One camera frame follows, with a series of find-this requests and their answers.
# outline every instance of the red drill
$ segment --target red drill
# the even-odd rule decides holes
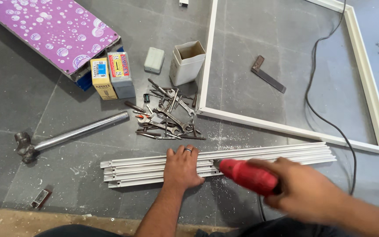
[[[281,194],[280,180],[270,171],[251,166],[246,160],[215,159],[214,167],[235,183],[265,197]]]

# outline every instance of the bubble pattern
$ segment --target bubble pattern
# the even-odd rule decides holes
[[[118,38],[73,0],[0,0],[0,22],[70,74]]]

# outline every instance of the blue pallet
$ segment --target blue pallet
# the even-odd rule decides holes
[[[117,52],[123,52],[124,47],[120,47]],[[86,73],[80,79],[78,79],[75,84],[84,91],[87,91],[93,84],[91,82],[91,72]]]

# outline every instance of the metal pipe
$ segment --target metal pipe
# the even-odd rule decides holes
[[[113,116],[110,116],[108,118],[99,120],[97,122],[88,124],[84,127],[77,128],[75,130],[72,130],[70,132],[66,132],[64,134],[58,135],[56,137],[49,138],[43,142],[38,143],[37,145],[34,146],[34,149],[39,151],[48,147],[51,147],[53,145],[56,145],[58,143],[65,142],[71,138],[81,136],[83,134],[86,134],[88,132],[92,132],[94,130],[100,129],[102,127],[106,127],[108,125],[114,124],[116,122],[128,119],[129,115],[128,112],[122,112],[119,114],[115,114]]]

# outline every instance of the wrench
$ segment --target wrench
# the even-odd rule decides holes
[[[192,129],[191,122],[182,123],[177,118],[175,118],[173,115],[171,115],[170,113],[168,113],[168,111],[165,109],[165,107],[161,106],[161,107],[157,108],[157,110],[159,112],[161,112],[161,113],[164,113],[170,119],[172,119],[173,121],[175,121],[175,123],[182,129],[183,132],[190,131]]]
[[[175,96],[175,91],[166,91],[166,93],[169,95],[169,96]],[[187,112],[188,112],[188,115],[189,116],[195,116],[195,112],[189,108],[182,100],[179,101],[179,104],[182,106],[182,108],[184,108]]]
[[[160,123],[156,123],[156,122],[153,122],[151,120],[149,120],[147,117],[144,117],[144,118],[137,118],[138,122],[139,123],[149,123],[151,125],[154,125],[156,127],[160,127],[161,129],[165,129],[165,125],[164,124],[160,124]],[[168,131],[171,132],[172,134],[176,134],[175,132],[178,131],[179,132],[179,128],[177,127],[168,127]]]

